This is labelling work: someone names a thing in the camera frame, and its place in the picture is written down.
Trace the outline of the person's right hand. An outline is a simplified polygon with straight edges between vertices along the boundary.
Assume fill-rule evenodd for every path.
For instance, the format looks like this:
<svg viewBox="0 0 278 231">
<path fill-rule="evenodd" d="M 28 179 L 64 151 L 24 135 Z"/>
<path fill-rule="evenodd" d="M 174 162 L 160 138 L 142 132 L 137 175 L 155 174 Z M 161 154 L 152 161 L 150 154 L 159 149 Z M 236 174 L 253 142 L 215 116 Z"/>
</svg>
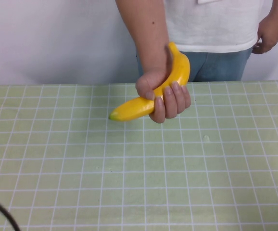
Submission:
<svg viewBox="0 0 278 231">
<path fill-rule="evenodd" d="M 161 124 L 166 119 L 175 118 L 191 105 L 191 98 L 186 86 L 179 85 L 176 81 L 167 86 L 162 97 L 157 97 L 154 89 L 160 86 L 168 77 L 169 71 L 154 67 L 143 74 L 136 82 L 138 95 L 154 101 L 154 111 L 149 114 L 152 121 Z"/>
</svg>

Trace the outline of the person's left hand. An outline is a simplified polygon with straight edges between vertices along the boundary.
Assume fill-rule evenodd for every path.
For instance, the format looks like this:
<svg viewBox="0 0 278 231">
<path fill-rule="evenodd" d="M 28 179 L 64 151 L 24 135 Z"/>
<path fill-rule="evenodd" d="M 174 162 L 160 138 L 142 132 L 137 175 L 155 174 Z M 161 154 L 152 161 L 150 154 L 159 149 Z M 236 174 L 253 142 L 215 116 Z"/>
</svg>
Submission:
<svg viewBox="0 0 278 231">
<path fill-rule="evenodd" d="M 278 43 L 278 17 L 268 15 L 258 27 L 258 40 L 252 53 L 263 54 L 270 51 Z"/>
</svg>

